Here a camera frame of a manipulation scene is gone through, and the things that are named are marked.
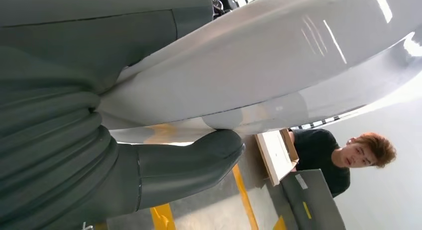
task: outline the glossy white surface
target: glossy white surface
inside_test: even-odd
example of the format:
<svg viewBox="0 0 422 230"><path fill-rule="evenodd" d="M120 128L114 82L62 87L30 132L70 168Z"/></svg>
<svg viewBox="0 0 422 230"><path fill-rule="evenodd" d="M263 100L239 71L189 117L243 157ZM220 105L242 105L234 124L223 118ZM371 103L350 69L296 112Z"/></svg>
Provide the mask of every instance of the glossy white surface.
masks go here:
<svg viewBox="0 0 422 230"><path fill-rule="evenodd" d="M132 123L112 134L137 143L160 123L171 122L155 140L183 142L321 120L422 70L421 11L420 0L256 0L124 70L100 109Z"/></svg>

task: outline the brown hair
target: brown hair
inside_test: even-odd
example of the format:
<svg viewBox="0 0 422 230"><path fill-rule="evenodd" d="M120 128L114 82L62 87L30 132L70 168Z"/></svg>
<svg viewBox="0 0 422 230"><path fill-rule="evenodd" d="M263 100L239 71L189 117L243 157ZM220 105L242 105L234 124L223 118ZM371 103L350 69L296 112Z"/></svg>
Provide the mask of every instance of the brown hair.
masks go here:
<svg viewBox="0 0 422 230"><path fill-rule="evenodd" d="M356 142L366 144L377 158L374 166L384 168L396 159L396 149L385 137L376 133L365 133L356 139Z"/></svg>

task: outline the white wall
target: white wall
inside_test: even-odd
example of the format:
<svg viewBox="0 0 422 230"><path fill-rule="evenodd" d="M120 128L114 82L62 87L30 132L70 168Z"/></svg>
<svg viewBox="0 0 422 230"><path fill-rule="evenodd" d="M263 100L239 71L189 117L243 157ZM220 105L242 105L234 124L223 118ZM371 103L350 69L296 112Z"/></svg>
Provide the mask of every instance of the white wall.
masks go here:
<svg viewBox="0 0 422 230"><path fill-rule="evenodd" d="M351 170L351 186L335 198L348 230L422 229L422 99L328 126L340 145L363 132L389 138L398 151L384 169Z"/></svg>

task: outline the sticker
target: sticker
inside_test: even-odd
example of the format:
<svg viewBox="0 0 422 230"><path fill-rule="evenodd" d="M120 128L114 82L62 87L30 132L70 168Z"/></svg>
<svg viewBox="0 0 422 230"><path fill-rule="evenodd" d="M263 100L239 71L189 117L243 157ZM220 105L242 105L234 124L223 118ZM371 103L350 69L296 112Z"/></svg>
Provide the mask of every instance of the sticker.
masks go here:
<svg viewBox="0 0 422 230"><path fill-rule="evenodd" d="M302 176L300 174L297 174L296 176L297 181L301 185L302 189L307 189L308 186L306 185L305 181L303 180Z"/></svg>

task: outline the man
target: man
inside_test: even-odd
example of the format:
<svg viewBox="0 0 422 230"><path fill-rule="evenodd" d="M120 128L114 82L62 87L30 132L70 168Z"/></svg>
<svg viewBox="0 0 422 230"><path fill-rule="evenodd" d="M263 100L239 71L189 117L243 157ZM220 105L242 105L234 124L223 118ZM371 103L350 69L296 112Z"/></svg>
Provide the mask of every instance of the man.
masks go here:
<svg viewBox="0 0 422 230"><path fill-rule="evenodd" d="M333 197L350 186L350 168L383 168L396 158L396 150L385 137L365 133L340 147L325 129L291 130L290 138L299 156L296 170L321 169Z"/></svg>

